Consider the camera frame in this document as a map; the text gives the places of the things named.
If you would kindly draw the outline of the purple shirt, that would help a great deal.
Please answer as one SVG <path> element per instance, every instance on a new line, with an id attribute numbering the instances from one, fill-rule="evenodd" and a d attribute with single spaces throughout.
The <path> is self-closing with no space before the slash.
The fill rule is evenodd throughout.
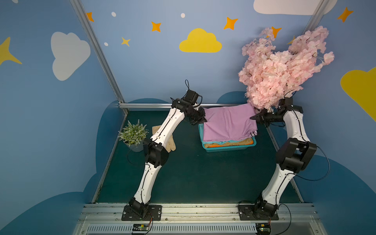
<path id="1" fill-rule="evenodd" d="M 207 120 L 203 123 L 203 141 L 205 142 L 241 141 L 258 134 L 256 121 L 250 119 L 256 113 L 249 103 L 209 108 L 205 110 L 205 113 Z"/>

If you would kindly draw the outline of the khaki pants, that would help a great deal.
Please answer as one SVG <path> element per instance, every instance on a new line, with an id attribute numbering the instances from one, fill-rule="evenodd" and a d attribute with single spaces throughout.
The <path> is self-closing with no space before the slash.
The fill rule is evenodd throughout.
<path id="1" fill-rule="evenodd" d="M 225 142 L 223 144 L 213 143 L 213 144 L 204 144 L 205 148 L 220 148 L 220 147 L 231 147 L 231 146 L 250 146 L 255 144 L 256 141 L 253 138 L 247 138 L 240 142 Z"/>

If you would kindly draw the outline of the teal pants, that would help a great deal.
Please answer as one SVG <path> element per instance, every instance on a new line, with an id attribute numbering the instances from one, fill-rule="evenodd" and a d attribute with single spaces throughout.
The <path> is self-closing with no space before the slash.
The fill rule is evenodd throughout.
<path id="1" fill-rule="evenodd" d="M 240 142 L 240 141 L 235 141 L 235 140 L 229 140 L 229 141 L 222 141 L 222 142 L 202 142 L 202 144 L 213 144 L 213 143 L 219 143 L 219 144 L 223 144 L 225 142 Z"/>

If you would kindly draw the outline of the orange pants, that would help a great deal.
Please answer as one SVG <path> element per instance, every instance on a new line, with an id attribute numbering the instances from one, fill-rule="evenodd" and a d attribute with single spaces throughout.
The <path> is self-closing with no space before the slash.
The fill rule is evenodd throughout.
<path id="1" fill-rule="evenodd" d="M 241 142 L 224 143 L 222 145 L 220 145 L 220 144 L 204 144 L 204 147 L 205 148 L 220 148 L 220 147 L 233 147 L 233 146 L 251 146 L 253 144 L 254 144 L 254 142 L 250 142 L 250 143 L 241 143 Z"/>

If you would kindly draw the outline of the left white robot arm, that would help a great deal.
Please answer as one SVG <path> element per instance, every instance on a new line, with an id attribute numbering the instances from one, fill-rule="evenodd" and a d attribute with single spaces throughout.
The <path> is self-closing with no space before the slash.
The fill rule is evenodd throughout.
<path id="1" fill-rule="evenodd" d="M 191 125 L 206 122 L 205 110 L 201 107 L 201 102 L 197 101 L 198 98 L 202 98 L 202 96 L 188 89 L 181 99 L 174 99 L 160 128 L 150 139 L 143 142 L 144 173 L 135 195 L 128 203 L 131 211 L 140 219 L 145 219 L 151 215 L 148 205 L 151 200 L 152 189 L 160 169 L 168 160 L 167 142 L 177 126 L 185 118 L 189 119 Z"/>

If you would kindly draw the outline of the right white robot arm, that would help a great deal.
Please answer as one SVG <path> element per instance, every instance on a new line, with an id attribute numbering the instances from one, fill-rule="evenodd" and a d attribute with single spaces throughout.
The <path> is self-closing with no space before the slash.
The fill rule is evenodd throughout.
<path id="1" fill-rule="evenodd" d="M 317 145 L 307 137 L 303 124 L 303 109 L 293 104 L 293 98 L 280 99 L 275 112 L 264 109 L 250 119 L 265 126 L 273 122 L 284 122 L 287 129 L 287 140 L 276 153 L 274 174 L 252 208 L 256 218 L 272 218 L 289 182 L 307 168 L 317 151 Z"/>

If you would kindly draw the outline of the teal plastic basket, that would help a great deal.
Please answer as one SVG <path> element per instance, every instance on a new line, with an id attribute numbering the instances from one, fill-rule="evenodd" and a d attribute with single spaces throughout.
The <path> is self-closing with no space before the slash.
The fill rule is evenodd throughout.
<path id="1" fill-rule="evenodd" d="M 198 129 L 199 129 L 199 136 L 200 136 L 200 141 L 201 144 L 203 142 L 203 124 L 199 124 Z M 251 146 L 233 146 L 233 147 L 220 147 L 220 148 L 205 148 L 204 144 L 202 144 L 202 147 L 207 151 L 207 152 L 223 152 L 223 151 L 234 151 L 234 150 L 244 150 L 249 147 L 256 146 L 257 142 Z"/>

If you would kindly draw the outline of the beige folded cloth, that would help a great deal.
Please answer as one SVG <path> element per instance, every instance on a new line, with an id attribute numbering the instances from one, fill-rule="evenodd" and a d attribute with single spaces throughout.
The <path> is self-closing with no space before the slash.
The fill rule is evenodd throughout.
<path id="1" fill-rule="evenodd" d="M 156 134 L 156 132 L 160 129 L 160 127 L 161 127 L 160 125 L 153 126 L 152 127 L 152 135 Z M 165 148 L 166 148 L 168 153 L 176 150 L 176 144 L 174 142 L 173 135 L 171 135 L 170 138 L 168 139 Z"/>

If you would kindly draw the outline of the pink cherry blossom tree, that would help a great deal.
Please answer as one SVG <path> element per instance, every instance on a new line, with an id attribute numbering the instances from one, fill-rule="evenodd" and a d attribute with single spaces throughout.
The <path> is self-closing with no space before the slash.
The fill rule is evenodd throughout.
<path id="1" fill-rule="evenodd" d="M 325 27 L 306 31 L 282 52 L 276 51 L 273 44 L 276 31 L 273 27 L 265 28 L 258 38 L 242 48 L 247 60 L 239 72 L 239 80 L 246 85 L 245 96 L 257 113 L 270 111 L 280 99 L 302 90 L 304 82 L 335 58 L 333 52 L 326 52 L 329 31 Z"/>

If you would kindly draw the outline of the small potted green plant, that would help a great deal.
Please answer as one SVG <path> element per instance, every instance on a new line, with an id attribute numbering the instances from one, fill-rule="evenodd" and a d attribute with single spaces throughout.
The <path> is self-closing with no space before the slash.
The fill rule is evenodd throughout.
<path id="1" fill-rule="evenodd" d="M 146 127 L 147 125 L 140 123 L 140 120 L 133 124 L 128 120 L 127 125 L 119 131 L 118 138 L 126 144 L 130 150 L 141 152 L 144 149 L 144 139 L 148 135 Z"/>

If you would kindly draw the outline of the right green circuit board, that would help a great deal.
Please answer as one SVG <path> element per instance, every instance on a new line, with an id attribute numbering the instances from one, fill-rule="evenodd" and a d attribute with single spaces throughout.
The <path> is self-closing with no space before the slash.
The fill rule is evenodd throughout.
<path id="1" fill-rule="evenodd" d="M 270 235 L 271 226 L 270 224 L 256 224 L 257 235 Z"/>

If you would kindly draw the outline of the left green circuit board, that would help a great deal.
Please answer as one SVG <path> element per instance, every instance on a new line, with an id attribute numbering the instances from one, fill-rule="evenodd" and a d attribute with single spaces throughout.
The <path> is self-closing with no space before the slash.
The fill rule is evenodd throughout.
<path id="1" fill-rule="evenodd" d="M 133 232 L 147 232 L 150 229 L 150 225 L 146 224 L 133 224 L 132 231 Z"/>

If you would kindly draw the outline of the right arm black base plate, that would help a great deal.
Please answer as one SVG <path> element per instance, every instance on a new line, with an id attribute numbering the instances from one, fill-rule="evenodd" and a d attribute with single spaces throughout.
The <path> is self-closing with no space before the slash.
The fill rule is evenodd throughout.
<path id="1" fill-rule="evenodd" d="M 254 206 L 251 204 L 239 204 L 238 213 L 240 220 L 279 220 L 277 208 L 272 206 Z"/>

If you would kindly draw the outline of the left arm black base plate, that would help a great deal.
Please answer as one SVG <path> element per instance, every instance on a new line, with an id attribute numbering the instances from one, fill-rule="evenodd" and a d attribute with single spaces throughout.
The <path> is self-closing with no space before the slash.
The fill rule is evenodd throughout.
<path id="1" fill-rule="evenodd" d="M 143 209 L 134 209 L 129 205 L 123 208 L 121 220 L 122 221 L 160 221 L 162 215 L 161 205 L 149 205 Z"/>

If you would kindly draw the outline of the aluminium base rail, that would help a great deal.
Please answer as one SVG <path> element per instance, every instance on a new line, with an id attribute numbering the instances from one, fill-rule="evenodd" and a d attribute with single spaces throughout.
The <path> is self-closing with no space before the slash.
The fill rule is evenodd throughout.
<path id="1" fill-rule="evenodd" d="M 240 220 L 238 205 L 157 203 L 160 221 L 122 221 L 126 204 L 86 204 L 73 231 L 75 235 L 257 235 L 256 224 L 270 224 L 271 235 L 325 235 L 326 229 L 313 204 L 282 204 L 279 220 Z M 150 225 L 133 232 L 133 224 Z"/>

